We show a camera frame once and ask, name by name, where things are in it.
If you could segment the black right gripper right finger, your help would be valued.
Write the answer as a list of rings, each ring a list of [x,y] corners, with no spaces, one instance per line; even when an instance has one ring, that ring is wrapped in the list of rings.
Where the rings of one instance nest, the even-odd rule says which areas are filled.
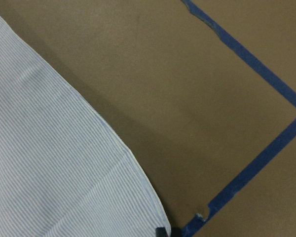
[[[180,237],[180,228],[172,228],[172,237]]]

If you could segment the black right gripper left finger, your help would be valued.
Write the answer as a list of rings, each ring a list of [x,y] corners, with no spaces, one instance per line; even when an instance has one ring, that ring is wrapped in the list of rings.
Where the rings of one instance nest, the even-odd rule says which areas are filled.
[[[167,237],[167,231],[164,227],[157,227],[155,229],[155,236],[156,237]]]

